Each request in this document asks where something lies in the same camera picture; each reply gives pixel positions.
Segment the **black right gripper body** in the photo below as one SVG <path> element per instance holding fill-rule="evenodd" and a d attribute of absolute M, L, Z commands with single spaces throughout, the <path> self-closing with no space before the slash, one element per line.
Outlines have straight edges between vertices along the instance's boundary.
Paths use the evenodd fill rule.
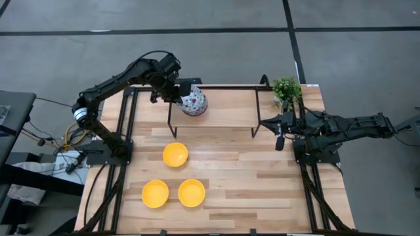
<path fill-rule="evenodd" d="M 294 134 L 295 137 L 291 138 L 292 141 L 299 140 L 299 133 L 301 131 L 300 122 L 301 120 L 296 117 L 294 106 L 291 111 L 287 110 L 287 102 L 282 105 L 281 123 L 278 123 L 281 128 L 281 133 L 276 133 L 276 151 L 282 151 L 285 146 L 286 134 Z"/>

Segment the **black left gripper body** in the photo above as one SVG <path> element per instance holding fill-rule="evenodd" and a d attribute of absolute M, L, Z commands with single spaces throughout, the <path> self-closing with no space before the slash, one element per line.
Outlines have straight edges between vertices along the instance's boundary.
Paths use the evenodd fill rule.
<path fill-rule="evenodd" d="M 156 77 L 150 81 L 150 86 L 153 88 L 150 96 L 151 103 L 155 104 L 158 97 L 161 97 L 164 102 L 182 103 L 182 97 L 191 93 L 192 81 Z"/>

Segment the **red bowl floral interior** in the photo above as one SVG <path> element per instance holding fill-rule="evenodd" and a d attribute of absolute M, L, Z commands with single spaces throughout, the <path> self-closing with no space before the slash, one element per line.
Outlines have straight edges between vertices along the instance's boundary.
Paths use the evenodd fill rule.
<path fill-rule="evenodd" d="M 208 107 L 206 95 L 195 85 L 191 86 L 190 94 L 188 96 L 182 96 L 181 100 L 181 103 L 177 103 L 177 107 L 189 116 L 201 115 Z"/>

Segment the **yellow plastic bowl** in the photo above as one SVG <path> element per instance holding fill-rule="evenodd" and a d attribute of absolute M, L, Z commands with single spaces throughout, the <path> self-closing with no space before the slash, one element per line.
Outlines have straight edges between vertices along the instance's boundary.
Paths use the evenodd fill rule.
<path fill-rule="evenodd" d="M 178 199 L 185 207 L 197 207 L 205 199 L 205 187 L 197 179 L 187 179 L 178 188 Z"/>
<path fill-rule="evenodd" d="M 180 142 L 167 144 L 163 150 L 163 161 L 170 167 L 180 167 L 188 159 L 188 149 Z"/>
<path fill-rule="evenodd" d="M 149 208 L 162 207 L 169 198 L 169 188 L 162 180 L 150 180 L 142 189 L 142 201 Z"/>

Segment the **green potted plant white pot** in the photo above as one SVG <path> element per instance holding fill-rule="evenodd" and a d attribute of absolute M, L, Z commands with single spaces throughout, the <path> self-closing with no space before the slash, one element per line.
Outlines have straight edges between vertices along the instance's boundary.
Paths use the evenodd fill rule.
<path fill-rule="evenodd" d="M 294 77 L 282 77 L 273 80 L 274 105 L 281 107 L 287 102 L 287 110 L 291 111 L 295 102 L 302 97 L 301 85 Z"/>

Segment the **grey metal stand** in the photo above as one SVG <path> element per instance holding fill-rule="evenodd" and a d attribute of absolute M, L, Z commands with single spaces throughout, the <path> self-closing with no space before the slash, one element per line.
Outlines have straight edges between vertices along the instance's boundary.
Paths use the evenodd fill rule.
<path fill-rule="evenodd" d="M 404 130 L 411 130 L 420 135 L 420 115 L 413 116 L 408 120 L 401 122 L 395 127 L 396 132 L 402 132 Z"/>

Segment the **white flat floor panel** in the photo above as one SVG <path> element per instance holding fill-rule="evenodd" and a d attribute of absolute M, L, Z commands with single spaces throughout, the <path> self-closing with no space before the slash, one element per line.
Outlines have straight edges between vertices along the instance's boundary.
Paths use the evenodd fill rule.
<path fill-rule="evenodd" d="M 69 168 L 71 164 L 76 163 L 78 157 L 79 152 L 74 150 L 57 153 L 53 176 L 76 184 L 85 185 L 89 169 L 86 164 L 87 159 L 82 160 L 71 173 L 68 174 L 66 172 L 66 169 Z"/>

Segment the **dark grey side table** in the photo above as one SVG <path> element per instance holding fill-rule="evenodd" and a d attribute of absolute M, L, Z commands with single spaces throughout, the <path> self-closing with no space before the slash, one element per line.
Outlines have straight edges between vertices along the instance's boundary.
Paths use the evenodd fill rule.
<path fill-rule="evenodd" d="M 35 102 L 31 92 L 9 92 L 0 90 L 0 106 L 9 112 L 0 124 L 0 201 L 7 195 L 12 184 L 35 187 L 70 195 L 82 195 L 83 185 L 36 173 L 6 164 L 6 160 L 20 134 Z"/>

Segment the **white crumpled paper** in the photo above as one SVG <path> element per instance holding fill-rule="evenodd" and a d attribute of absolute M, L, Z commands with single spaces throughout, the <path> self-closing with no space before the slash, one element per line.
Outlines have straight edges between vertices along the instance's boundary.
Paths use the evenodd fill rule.
<path fill-rule="evenodd" d="M 19 168 L 18 174 L 23 176 L 26 176 L 29 172 L 50 176 L 55 171 L 55 163 L 21 162 L 12 165 Z"/>

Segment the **clear plastic bag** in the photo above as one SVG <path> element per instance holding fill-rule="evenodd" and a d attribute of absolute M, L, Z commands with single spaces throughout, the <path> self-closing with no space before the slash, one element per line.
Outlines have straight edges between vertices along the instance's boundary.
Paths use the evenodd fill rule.
<path fill-rule="evenodd" d="M 19 200 L 23 203 L 29 202 L 35 205 L 39 205 L 45 193 L 45 190 L 39 188 L 12 184 L 8 190 L 7 195 L 11 199 Z"/>

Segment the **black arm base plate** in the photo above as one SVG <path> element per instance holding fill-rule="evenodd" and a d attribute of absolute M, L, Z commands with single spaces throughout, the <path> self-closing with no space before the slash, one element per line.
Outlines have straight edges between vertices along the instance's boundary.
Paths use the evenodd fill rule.
<path fill-rule="evenodd" d="M 133 142 L 125 141 L 110 147 L 102 140 L 94 140 L 81 146 L 87 155 L 88 165 L 128 165 L 133 154 Z"/>
<path fill-rule="evenodd" d="M 341 162 L 338 149 L 343 144 L 332 144 L 321 151 L 307 151 L 305 140 L 299 139 L 293 141 L 293 149 L 295 152 L 296 162 L 304 162 L 306 165 L 313 165 L 314 163 L 329 163 L 339 164 Z"/>

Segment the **black aluminium side frame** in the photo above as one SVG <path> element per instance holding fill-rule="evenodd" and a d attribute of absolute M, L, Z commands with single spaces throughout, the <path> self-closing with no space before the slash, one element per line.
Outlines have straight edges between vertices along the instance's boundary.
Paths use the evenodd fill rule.
<path fill-rule="evenodd" d="M 304 162 L 299 161 L 297 164 L 299 165 L 301 171 L 311 231 L 317 234 L 323 233 L 324 235 L 327 235 L 328 233 L 339 234 L 346 231 L 352 231 L 352 229 L 346 226 L 338 215 L 334 213 L 333 209 L 325 200 L 317 163 L 314 163 L 313 165 L 306 165 Z M 320 207 L 322 223 L 324 226 L 323 229 L 319 229 L 317 225 L 316 212 L 312 199 L 313 197 Z"/>
<path fill-rule="evenodd" d="M 129 87 L 123 91 L 121 109 L 115 133 L 115 135 L 121 139 L 120 144 L 125 141 L 132 141 L 131 137 L 133 132 L 137 97 L 138 89 L 136 87 Z M 102 202 L 93 216 L 87 219 L 86 216 L 89 201 L 91 200 L 94 187 L 97 186 L 100 173 L 98 172 L 94 177 L 93 184 L 89 190 L 87 201 L 85 203 L 83 227 L 75 232 L 76 235 L 107 236 L 115 235 L 117 233 L 123 186 L 128 165 L 88 165 L 89 167 L 99 166 L 100 170 L 104 170 L 105 167 L 109 167 L 109 171 Z"/>

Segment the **wooden shelf black metal frame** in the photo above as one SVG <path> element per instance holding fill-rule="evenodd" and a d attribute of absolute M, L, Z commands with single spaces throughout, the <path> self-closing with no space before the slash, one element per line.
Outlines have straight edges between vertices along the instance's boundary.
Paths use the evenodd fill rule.
<path fill-rule="evenodd" d="M 198 116 L 183 113 L 176 105 L 169 106 L 167 124 L 174 137 L 178 128 L 250 128 L 255 137 L 261 114 L 258 90 L 204 90 L 208 99 L 206 111 Z"/>

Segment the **black table frame rail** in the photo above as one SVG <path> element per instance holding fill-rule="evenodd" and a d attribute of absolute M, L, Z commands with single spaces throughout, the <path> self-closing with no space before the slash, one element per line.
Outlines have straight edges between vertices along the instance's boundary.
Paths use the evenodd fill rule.
<path fill-rule="evenodd" d="M 196 85 L 202 90 L 261 90 L 272 91 L 271 87 L 262 84 L 257 85 Z"/>

